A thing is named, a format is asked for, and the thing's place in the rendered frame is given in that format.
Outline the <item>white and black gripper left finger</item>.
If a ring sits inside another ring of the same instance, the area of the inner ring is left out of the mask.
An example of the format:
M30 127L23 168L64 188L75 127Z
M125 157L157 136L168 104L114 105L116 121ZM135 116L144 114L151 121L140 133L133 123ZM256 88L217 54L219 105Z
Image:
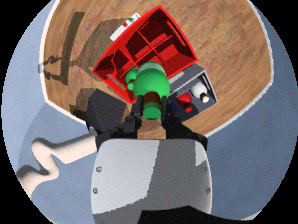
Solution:
M111 131L97 135L95 138L96 150L108 139L112 138L132 138L138 139L137 130L142 127L142 96L137 95L136 103L132 104L130 115L125 117L125 121L113 128Z

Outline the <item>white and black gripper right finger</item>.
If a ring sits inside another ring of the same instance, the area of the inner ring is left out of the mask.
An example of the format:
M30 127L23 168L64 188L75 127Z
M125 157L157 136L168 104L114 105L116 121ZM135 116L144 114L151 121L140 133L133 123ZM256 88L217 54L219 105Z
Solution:
M174 116L172 105L168 104L167 96L161 97L161 125L166 130L166 139L193 139L199 141L206 152L208 139L206 136L192 132Z

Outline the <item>white paper pick list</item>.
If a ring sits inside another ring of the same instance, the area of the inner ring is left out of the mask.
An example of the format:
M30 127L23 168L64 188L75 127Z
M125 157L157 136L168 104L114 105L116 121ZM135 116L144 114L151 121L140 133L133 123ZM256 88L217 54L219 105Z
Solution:
M133 24L140 17L141 16L138 15L137 13L134 14L111 35L110 39L115 41L118 38L118 36L120 36L120 34L124 32L125 29L127 29L131 24Z

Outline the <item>green bottle with light green label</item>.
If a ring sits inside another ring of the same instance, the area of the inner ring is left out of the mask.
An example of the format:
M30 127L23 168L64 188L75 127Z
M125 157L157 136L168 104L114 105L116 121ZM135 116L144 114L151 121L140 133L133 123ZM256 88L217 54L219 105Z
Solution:
M128 85L129 90L133 90L133 83L134 83L134 79L136 77L138 70L139 69L134 65L133 67L131 67L131 69L126 74L125 81Z

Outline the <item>red crate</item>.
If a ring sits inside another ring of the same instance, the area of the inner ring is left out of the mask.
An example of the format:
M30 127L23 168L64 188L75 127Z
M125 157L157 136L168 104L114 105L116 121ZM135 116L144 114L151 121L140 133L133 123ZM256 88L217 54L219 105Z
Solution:
M132 104L136 98L133 90L129 90L125 82L126 74L134 65L139 69L142 64L148 61L159 63L168 79L198 61L186 36L161 5L153 8L131 24L110 45L92 72ZM122 73L124 74L122 75ZM110 74L126 90L121 89L106 76L107 74Z

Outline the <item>grey plastic crate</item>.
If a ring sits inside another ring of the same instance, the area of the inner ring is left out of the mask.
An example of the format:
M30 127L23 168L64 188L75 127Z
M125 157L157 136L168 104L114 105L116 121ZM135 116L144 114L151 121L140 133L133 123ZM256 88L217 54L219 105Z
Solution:
M169 81L171 90L167 100L168 100L168 103L173 101L176 104L177 113L175 114L175 116L179 118L180 123L184 123L188 121L189 119L199 115L200 113L206 111L207 109L213 107L218 103L216 94L214 92L211 81L206 73L206 70L196 63L193 63L192 65L188 66L186 69L183 69L183 71L180 71L179 73L170 77L168 81ZM190 91L192 87L194 87L200 82L202 83L204 82L203 84L207 88L207 96L209 100L206 103L204 103L202 99L197 99L196 97L194 97L192 92ZM176 101L176 98L182 95L183 93L185 93L186 91L188 91L188 93L192 98L192 102L190 104L191 111L189 112L186 112L184 108L180 107Z

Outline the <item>red bottle with pink label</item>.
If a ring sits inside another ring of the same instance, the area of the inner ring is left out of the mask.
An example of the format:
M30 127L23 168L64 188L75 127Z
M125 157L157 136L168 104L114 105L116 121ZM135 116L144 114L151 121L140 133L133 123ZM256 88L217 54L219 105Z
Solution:
M186 110L186 112L191 111L190 104L192 102L192 98L189 95L188 91L186 91L185 93L183 93L182 95L180 95L176 99L177 99L178 105L183 107Z

